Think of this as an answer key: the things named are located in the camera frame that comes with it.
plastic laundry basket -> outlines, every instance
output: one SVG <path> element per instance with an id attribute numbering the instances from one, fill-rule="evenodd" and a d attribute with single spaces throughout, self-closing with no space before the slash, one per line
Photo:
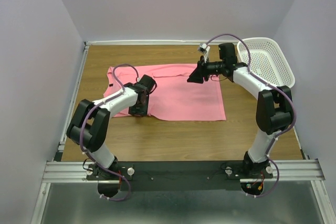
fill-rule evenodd
<path id="1" fill-rule="evenodd" d="M 290 69 L 284 53 L 279 45 L 269 38 L 249 38 L 243 40 L 251 53 L 251 71 L 274 86 L 288 86 L 292 88 L 295 77 Z M 248 63 L 245 46 L 237 44 L 238 56 L 241 61 Z"/>

pink cloth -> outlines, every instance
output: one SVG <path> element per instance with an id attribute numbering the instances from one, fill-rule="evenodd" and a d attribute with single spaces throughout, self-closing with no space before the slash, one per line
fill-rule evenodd
<path id="1" fill-rule="evenodd" d="M 152 77 L 157 85 L 150 95 L 148 115 L 166 121 L 218 121 L 226 120 L 221 87 L 218 81 L 203 84 L 188 83 L 187 79 L 196 64 L 168 64 L 136 67 L 139 77 Z M 104 93 L 107 97 L 120 89 L 112 77 L 113 68 L 107 73 L 109 86 Z M 136 73 L 130 67 L 120 67 L 115 75 L 122 83 L 136 81 Z M 128 109 L 116 116 L 128 116 Z"/>

wooden table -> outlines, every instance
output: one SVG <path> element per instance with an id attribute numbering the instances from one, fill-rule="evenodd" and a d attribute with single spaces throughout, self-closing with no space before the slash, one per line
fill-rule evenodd
<path id="1" fill-rule="evenodd" d="M 76 107 L 80 100 L 102 98 L 108 86 L 110 66 L 166 63 L 196 63 L 197 46 L 90 46 Z M 217 46 L 211 60 L 218 60 Z M 251 147 L 257 133 L 256 99 L 229 80 L 221 82 L 227 120 L 216 122 L 171 122 L 155 117 L 125 117 L 110 120 L 106 145 L 121 161 L 239 160 Z M 273 159 L 302 159 L 294 131 L 280 137 Z M 67 139 L 62 161 L 83 161 L 78 145 Z"/>

metal frame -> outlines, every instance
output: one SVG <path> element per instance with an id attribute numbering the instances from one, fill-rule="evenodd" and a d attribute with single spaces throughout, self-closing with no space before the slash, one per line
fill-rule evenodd
<path id="1" fill-rule="evenodd" d="M 235 42 L 235 41 L 215 41 L 215 44 L 223 43 L 223 42 Z M 72 94 L 71 103 L 69 106 L 69 111 L 67 114 L 67 118 L 64 124 L 64 128 L 62 131 L 62 135 L 59 141 L 58 151 L 63 152 L 64 145 L 66 142 L 66 129 L 67 125 L 71 120 L 71 115 L 73 109 L 75 107 L 75 101 L 79 89 L 80 80 L 82 77 L 82 73 L 84 70 L 89 45 L 195 45 L 198 44 L 199 41 L 185 41 L 185 40 L 165 40 L 165 41 L 147 41 L 147 40 L 132 40 L 132 41 L 91 41 L 87 42 L 84 52 L 82 62 L 79 68 L 79 72 L 77 75 L 77 81 L 75 84 L 75 89 Z M 295 130 L 296 138 L 299 143 L 300 149 L 301 145 L 299 142 L 299 138 L 297 136 Z M 280 180 L 281 181 L 302 181 L 302 180 L 310 180 L 312 184 L 312 188 L 315 194 L 315 197 L 318 202 L 318 206 L 320 208 L 323 221 L 326 224 L 336 223 L 336 216 L 333 211 L 332 205 L 330 203 L 330 199 L 325 189 L 324 182 L 325 180 L 322 169 L 318 160 L 310 160 L 309 157 L 302 152 L 304 158 L 303 160 L 284 160 L 284 161 L 276 161 L 276 164 L 280 170 Z M 272 168 L 274 169 L 273 175 L 277 176 L 274 165 L 272 164 Z M 242 179 L 241 182 L 248 182 L 248 179 Z M 104 181 L 105 183 L 118 183 L 117 180 Z M 88 181 L 86 180 L 86 172 L 82 168 L 82 162 L 47 162 L 45 171 L 42 178 L 42 183 L 40 187 L 40 191 L 38 194 L 38 198 L 36 201 L 36 206 L 34 209 L 33 217 L 31 224 L 39 224 L 42 221 L 43 213 L 46 207 L 47 198 L 50 190 L 50 186 L 52 183 L 98 183 L 98 181 Z"/>
<path id="2" fill-rule="evenodd" d="M 88 56 L 88 52 L 89 52 L 89 46 L 85 45 L 82 61 L 81 61 L 80 67 L 79 67 L 77 80 L 76 80 L 76 83 L 75 83 L 75 89 L 73 91 L 71 101 L 70 101 L 69 111 L 68 111 L 68 114 L 67 114 L 67 117 L 66 117 L 66 121 L 64 123 L 61 138 L 59 140 L 59 145 L 58 145 L 58 151 L 59 152 L 63 152 L 64 145 L 65 145 L 65 142 L 67 140 L 66 131 L 67 131 L 67 127 L 68 127 L 68 125 L 71 121 L 71 116 L 72 116 L 73 109 L 75 108 L 75 101 L 76 101 L 76 97 L 77 97 L 77 94 L 78 94 L 79 84 L 80 84 L 80 80 L 81 80 L 82 75 L 83 75 L 84 66 L 85 66 L 86 58 Z"/>
<path id="3" fill-rule="evenodd" d="M 275 161 L 280 171 L 280 181 L 324 180 L 324 175 L 318 160 L 283 160 Z M 86 180 L 86 171 L 83 162 L 48 162 L 43 174 L 42 183 L 98 183 L 102 181 Z M 265 181 L 275 181 L 277 171 L 273 164 L 273 178 Z M 240 182 L 250 182 L 255 179 L 241 179 Z M 118 180 L 109 180 L 105 183 L 118 183 Z"/>

purple cable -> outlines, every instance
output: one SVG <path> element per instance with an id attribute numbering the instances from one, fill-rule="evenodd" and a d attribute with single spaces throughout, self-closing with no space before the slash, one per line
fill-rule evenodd
<path id="1" fill-rule="evenodd" d="M 127 67 L 131 67 L 131 68 L 133 68 L 133 69 L 136 71 L 136 75 L 137 75 L 137 77 L 139 77 L 139 73 L 138 73 L 137 69 L 136 69 L 134 66 L 130 65 L 130 64 L 121 64 L 121 65 L 116 66 L 116 67 L 113 69 L 113 71 L 112 71 L 112 76 L 114 77 L 114 79 L 116 80 L 116 82 L 121 86 L 122 92 L 121 92 L 121 93 L 118 93 L 118 94 L 116 94 L 116 95 L 114 95 L 114 96 L 112 96 L 112 97 L 110 97 L 110 98 L 108 98 L 108 99 L 106 99 L 105 102 L 109 102 L 109 101 L 111 101 L 111 100 L 113 100 L 113 99 L 115 99 L 115 98 L 121 96 L 121 95 L 124 93 L 124 91 L 125 91 L 125 87 L 124 87 L 124 85 L 122 84 L 122 82 L 118 79 L 118 77 L 116 76 L 116 69 L 117 69 L 118 67 L 123 67 L 123 66 L 127 66 Z M 101 164 L 99 164 L 99 163 L 94 159 L 94 157 L 91 156 L 90 152 L 89 152 L 87 149 L 85 149 L 84 146 L 83 146 L 83 135 L 84 135 L 85 125 L 86 125 L 86 123 L 88 122 L 89 118 L 91 117 L 91 114 L 92 114 L 98 107 L 102 106 L 103 104 L 104 104 L 104 102 L 100 102 L 100 103 L 96 104 L 95 106 L 93 106 L 93 108 L 92 108 L 92 109 L 88 112 L 88 114 L 86 115 L 86 117 L 85 117 L 85 119 L 84 119 L 84 121 L 83 121 L 82 127 L 81 127 L 81 129 L 80 129 L 79 146 L 80 146 L 80 149 L 82 150 L 82 152 L 86 153 L 86 155 L 88 156 L 88 158 L 91 159 L 93 162 L 95 162 L 95 164 L 96 164 L 99 168 L 101 168 L 101 169 L 104 170 L 105 172 L 108 172 L 108 173 L 110 173 L 110 174 L 112 174 L 112 175 L 116 175 L 116 176 L 120 177 L 121 179 L 123 179 L 123 180 L 127 183 L 127 185 L 128 185 L 128 192 L 127 192 L 127 195 L 126 195 L 125 197 L 122 197 L 122 198 L 119 198 L 119 199 L 113 199 L 113 198 L 109 198 L 109 197 L 106 197 L 106 196 L 102 195 L 103 198 L 105 198 L 105 199 L 107 199 L 107 200 L 110 200 L 110 201 L 123 201 L 123 200 L 127 199 L 127 198 L 131 195 L 131 184 L 130 184 L 130 182 L 129 182 L 124 176 L 122 176 L 121 174 L 119 174 L 119 173 L 115 173 L 115 172 L 113 172 L 113 171 L 111 171 L 111 170 L 108 170 L 107 168 L 105 168 L 105 167 L 103 167 Z"/>
<path id="2" fill-rule="evenodd" d="M 293 121 L 292 121 L 292 123 L 290 124 L 290 126 L 289 126 L 287 129 L 285 129 L 285 130 L 279 132 L 278 134 L 276 134 L 276 135 L 272 138 L 272 140 L 271 140 L 270 144 L 268 145 L 268 147 L 267 147 L 267 149 L 266 149 L 266 152 L 265 152 L 265 155 L 268 156 L 268 154 L 269 154 L 269 152 L 270 152 L 270 149 L 272 148 L 272 146 L 273 146 L 274 142 L 276 141 L 276 139 L 277 139 L 280 135 L 282 135 L 282 134 L 284 134 L 284 133 L 290 131 L 290 130 L 294 127 L 294 125 L 295 125 L 295 123 L 296 123 L 296 117 L 297 117 L 297 116 L 296 116 L 296 110 L 295 110 L 295 108 L 294 108 L 294 104 L 293 104 L 292 100 L 291 100 L 291 99 L 290 99 L 290 98 L 289 98 L 289 97 L 288 97 L 282 90 L 280 90 L 279 88 L 277 88 L 277 87 L 271 85 L 271 84 L 268 83 L 267 81 L 263 80 L 262 78 L 260 78 L 259 76 L 257 76 L 255 73 L 253 73 L 253 72 L 250 70 L 250 68 L 251 68 L 251 53 L 250 53 L 250 50 L 248 49 L 246 43 L 245 43 L 242 39 L 240 39 L 239 37 L 237 37 L 236 35 L 233 35 L 233 34 L 220 34 L 220 35 L 217 35 L 217 36 L 211 38 L 206 44 L 208 45 L 211 41 L 213 41 L 214 39 L 217 39 L 217 38 L 219 38 L 219 37 L 221 37 L 221 36 L 232 36 L 232 37 L 238 39 L 238 40 L 245 46 L 246 51 L 247 51 L 247 54 L 248 54 L 248 63 L 247 63 L 247 71 L 248 71 L 248 73 L 249 73 L 251 76 L 253 76 L 255 79 L 257 79 L 258 81 L 260 81 L 261 83 L 265 84 L 266 86 L 269 86 L 270 88 L 276 90 L 276 91 L 279 92 L 281 95 L 283 95 L 283 96 L 285 97 L 285 99 L 288 101 L 288 103 L 290 104 L 290 106 L 291 106 L 291 108 L 292 108 L 292 110 L 293 110 Z M 272 191 L 274 191 L 274 189 L 275 189 L 275 188 L 277 187 L 277 185 L 278 185 L 279 177 L 280 177 L 279 167 L 277 166 L 277 164 L 276 164 L 273 160 L 271 160 L 270 158 L 268 158 L 268 159 L 269 159 L 269 161 L 270 161 L 271 163 L 274 164 L 274 166 L 275 166 L 275 168 L 276 168 L 276 170 L 277 170 L 277 180 L 275 181 L 275 183 L 274 183 L 274 185 L 272 186 L 272 188 L 271 188 L 270 190 L 268 190 L 265 194 L 258 195 L 258 196 L 251 195 L 251 196 L 253 196 L 253 197 L 260 198 L 260 197 L 263 197 L 263 196 L 267 196 L 267 195 L 269 195 Z"/>

